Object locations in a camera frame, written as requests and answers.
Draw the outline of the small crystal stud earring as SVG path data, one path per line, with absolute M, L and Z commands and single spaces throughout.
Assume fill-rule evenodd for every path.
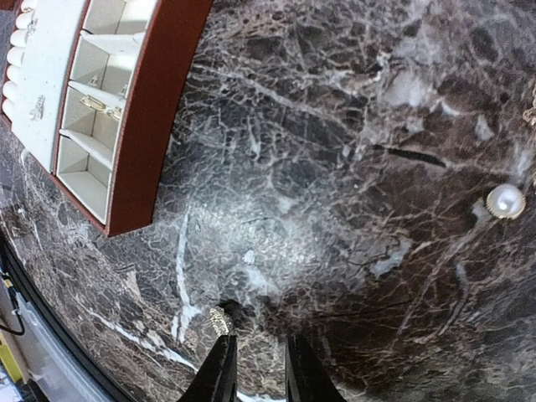
M 221 307 L 213 307 L 209 311 L 210 321 L 215 333 L 220 336 L 226 336 L 232 333 L 234 323 L 232 318 Z

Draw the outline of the beige jewelry tray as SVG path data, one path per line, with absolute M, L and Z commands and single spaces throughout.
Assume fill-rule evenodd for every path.
M 107 236 L 152 222 L 210 1 L 4 1 L 12 134 Z

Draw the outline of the gold round earring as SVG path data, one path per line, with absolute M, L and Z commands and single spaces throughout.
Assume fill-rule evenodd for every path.
M 516 186 L 505 183 L 487 195 L 486 206 L 498 219 L 516 219 L 526 208 L 526 198 Z

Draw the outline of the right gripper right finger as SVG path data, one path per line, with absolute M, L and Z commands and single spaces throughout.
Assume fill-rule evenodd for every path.
M 287 339 L 285 371 L 287 401 L 346 401 L 304 337 Z

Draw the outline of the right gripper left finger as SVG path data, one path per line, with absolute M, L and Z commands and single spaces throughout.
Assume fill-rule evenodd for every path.
M 237 337 L 218 337 L 179 402 L 237 400 Z

